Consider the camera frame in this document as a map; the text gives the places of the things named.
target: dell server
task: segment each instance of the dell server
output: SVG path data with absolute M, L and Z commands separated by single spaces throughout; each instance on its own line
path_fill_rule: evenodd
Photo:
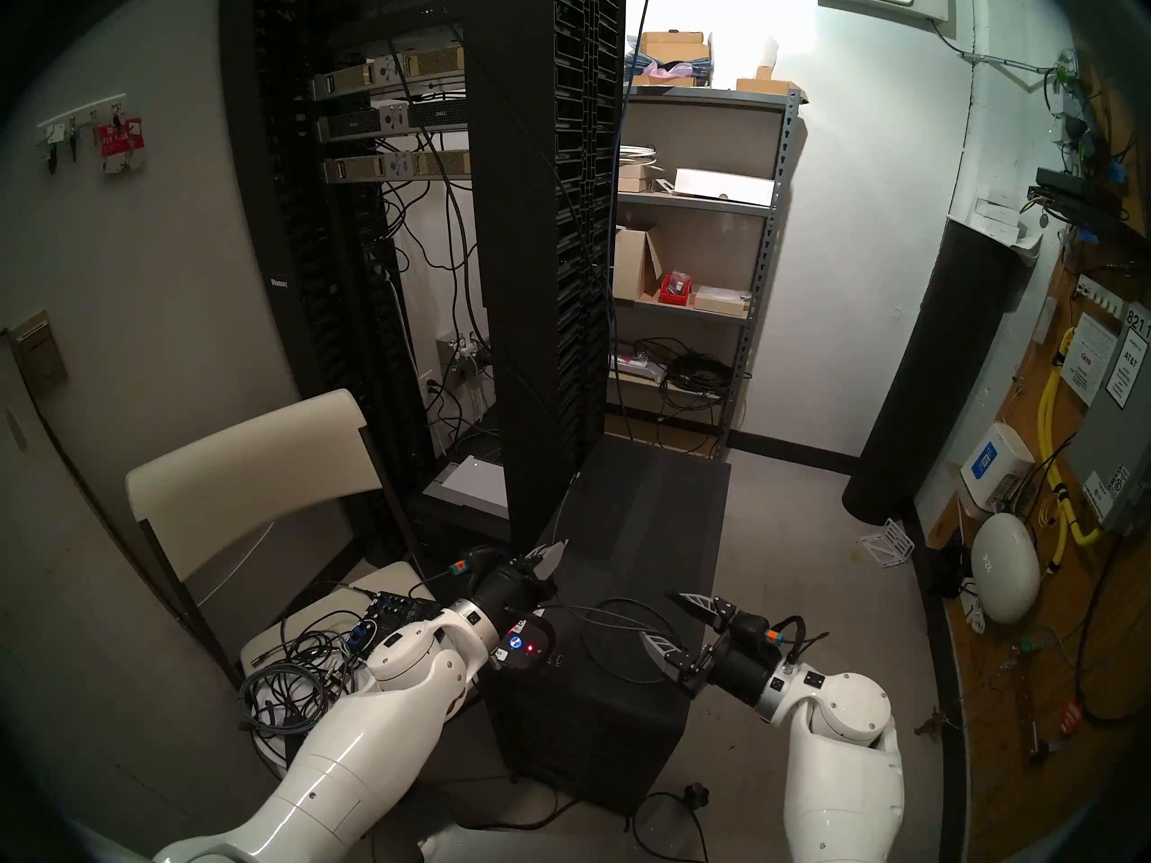
M 322 101 L 341 96 L 366 96 L 384 92 L 402 92 L 404 83 L 414 84 L 463 79 L 464 47 L 449 46 L 425 52 L 405 52 L 399 56 L 401 78 L 396 60 L 391 55 L 369 59 L 363 64 L 317 74 L 311 82 L 312 98 Z
M 389 101 L 367 110 L 320 117 L 315 125 L 321 142 L 412 136 L 421 128 L 428 132 L 456 132 L 467 129 L 467 99 Z
M 439 154 L 448 178 L 472 177 L 472 159 L 468 151 L 440 151 Z M 329 185 L 440 180 L 443 180 L 440 163 L 428 151 L 397 151 L 323 161 L 323 181 Z

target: shelf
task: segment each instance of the shelf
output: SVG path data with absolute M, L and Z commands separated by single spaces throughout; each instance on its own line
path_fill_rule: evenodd
M 631 90 L 628 104 L 701 105 L 777 113 L 783 113 L 787 107 L 787 96 L 767 92 L 740 92 L 709 86 L 632 86 Z
M 745 216 L 770 216 L 772 212 L 772 207 L 761 207 L 759 204 L 741 204 L 738 200 L 716 200 L 706 197 L 684 197 L 681 194 L 668 194 L 662 191 L 647 191 L 643 193 L 619 191 L 616 197 L 620 204 L 668 206 L 681 209 L 709 209 L 714 213 L 739 213 Z
M 641 299 L 620 299 L 619 297 L 616 297 L 616 305 L 620 308 L 635 308 L 641 312 L 662 312 L 664 314 L 679 313 L 685 318 L 698 318 L 703 321 L 715 321 L 721 324 L 744 324 L 747 322 L 747 318 L 742 315 L 724 315 L 719 312 L 707 312 L 702 308 L 673 306 L 670 303 L 661 303 L 649 293 L 643 293 Z
M 623 371 L 619 372 L 619 382 L 625 385 L 634 387 L 647 387 L 648 389 L 660 389 L 660 384 L 654 380 L 648 380 L 647 377 L 638 377 L 634 374 L 625 374 Z M 608 387 L 615 388 L 616 385 L 616 372 L 608 366 Z M 677 396 L 691 396 L 692 398 L 709 398 L 712 402 L 719 402 L 723 396 L 716 396 L 711 392 L 689 392 L 686 389 L 680 389 L 674 383 L 668 384 L 668 391 Z

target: black cylinder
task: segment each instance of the black cylinder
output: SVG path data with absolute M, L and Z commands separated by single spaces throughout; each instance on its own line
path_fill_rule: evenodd
M 844 489 L 871 525 L 918 491 L 986 359 L 1023 264 L 1011 247 L 947 220 L 904 359 Z
M 730 635 L 724 636 L 716 643 L 715 651 L 711 654 L 715 665 L 708 674 L 708 682 L 731 693 L 745 705 L 755 708 L 755 703 L 763 695 L 763 688 L 771 679 L 776 665 L 779 664 L 778 659 L 783 658 L 778 650 L 776 652 L 778 658 L 775 664 L 765 665 L 738 649 L 732 643 Z

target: red tag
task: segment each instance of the red tag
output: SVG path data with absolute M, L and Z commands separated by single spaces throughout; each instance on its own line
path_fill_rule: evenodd
M 120 173 L 144 162 L 144 128 L 138 116 L 100 127 L 100 154 L 106 173 Z
M 1083 709 L 1078 702 L 1074 698 L 1067 703 L 1064 708 L 1062 717 L 1059 718 L 1059 732 L 1069 736 L 1078 730 L 1078 725 L 1083 721 Z

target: yellow cable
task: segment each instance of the yellow cable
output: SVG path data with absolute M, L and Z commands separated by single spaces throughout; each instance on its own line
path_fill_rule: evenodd
M 1075 328 L 1069 328 L 1059 343 L 1059 353 L 1065 358 L 1074 337 Z M 1058 488 L 1064 484 L 1062 476 L 1059 474 L 1059 466 L 1052 457 L 1054 453 L 1054 443 L 1051 438 L 1052 422 L 1055 414 L 1055 396 L 1059 392 L 1059 375 L 1060 367 L 1053 366 L 1051 374 L 1047 376 L 1047 384 L 1039 397 L 1039 411 L 1037 414 L 1041 463 L 1051 459 L 1051 464 L 1045 472 L 1047 484 L 1051 486 L 1051 490 L 1055 491 L 1055 494 L 1059 494 Z M 1072 539 L 1080 547 L 1089 547 L 1103 537 L 1103 532 L 1098 527 L 1084 535 L 1080 529 L 1078 518 L 1075 515 L 1075 509 L 1072 506 L 1070 498 L 1066 494 L 1060 495 L 1060 498 L 1059 545 L 1055 548 L 1055 556 L 1051 558 L 1052 564 L 1055 566 L 1062 563 L 1068 530 Z

